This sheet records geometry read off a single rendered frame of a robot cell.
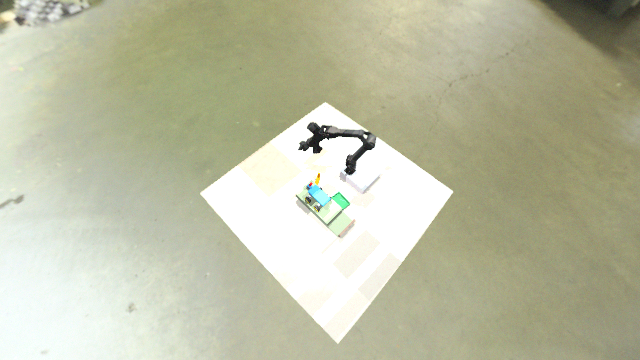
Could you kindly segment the green tray floor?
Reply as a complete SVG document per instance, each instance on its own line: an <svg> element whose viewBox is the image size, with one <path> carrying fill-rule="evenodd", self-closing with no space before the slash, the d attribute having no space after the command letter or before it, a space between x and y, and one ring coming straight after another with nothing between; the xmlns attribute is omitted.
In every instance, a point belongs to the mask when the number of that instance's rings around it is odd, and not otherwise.
<svg viewBox="0 0 640 360"><path fill-rule="evenodd" d="M346 207L349 203L338 193L333 199L342 207Z"/></svg>

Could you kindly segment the blue trolley with black wheels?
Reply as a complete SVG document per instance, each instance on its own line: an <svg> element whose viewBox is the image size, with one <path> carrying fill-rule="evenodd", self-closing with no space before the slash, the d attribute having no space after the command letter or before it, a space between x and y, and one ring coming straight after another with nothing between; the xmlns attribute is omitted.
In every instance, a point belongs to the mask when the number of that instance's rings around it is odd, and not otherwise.
<svg viewBox="0 0 640 360"><path fill-rule="evenodd" d="M309 185L307 185L309 187ZM326 195L323 192L323 189L320 186L314 185L314 186L310 186L309 187L310 190L308 191L308 193L310 194L308 197L305 197L305 200L310 203L311 202L311 198L313 197L316 201L319 202L318 205L314 206L314 209L319 212L320 211L320 207L321 205L324 206L328 201L330 201L332 198L330 195Z"/></svg>

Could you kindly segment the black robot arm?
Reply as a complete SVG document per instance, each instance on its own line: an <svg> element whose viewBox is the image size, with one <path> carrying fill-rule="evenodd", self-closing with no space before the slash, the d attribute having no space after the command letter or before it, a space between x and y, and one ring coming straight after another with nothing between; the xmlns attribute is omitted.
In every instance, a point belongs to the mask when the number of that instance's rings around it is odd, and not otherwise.
<svg viewBox="0 0 640 360"><path fill-rule="evenodd" d="M324 128L326 128L325 131ZM346 158L345 166L347 168L345 169L345 172L350 176L352 176L352 174L356 171L357 160L368 150L374 149L377 143L376 136L373 135L372 132L366 131L363 128L338 128L337 126L326 124L322 124L321 126L319 126L316 122L311 121L307 125L307 129L313 135L315 135L315 138L317 139L317 141L319 141L319 143L317 144L315 143L310 145L313 148L313 154L318 154L321 152L321 150L323 150L323 147L321 147L319 144L325 138L329 140L337 137L352 137L359 138L362 141L363 145L354 154L349 154ZM364 135L367 135L367 138Z"/></svg>

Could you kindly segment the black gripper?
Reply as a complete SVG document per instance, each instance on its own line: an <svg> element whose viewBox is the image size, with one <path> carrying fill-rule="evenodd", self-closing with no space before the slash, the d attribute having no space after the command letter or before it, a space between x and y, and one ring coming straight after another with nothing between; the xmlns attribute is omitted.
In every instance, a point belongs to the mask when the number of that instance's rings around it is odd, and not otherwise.
<svg viewBox="0 0 640 360"><path fill-rule="evenodd" d="M315 143L317 144L317 143L319 143L319 141L317 141L317 139L315 138L315 135L312 135L306 141L303 140L303 141L299 142L300 146L298 148L298 151L300 151L300 150L306 151L306 150L309 149L309 147L311 147L310 145L315 144Z"/></svg>

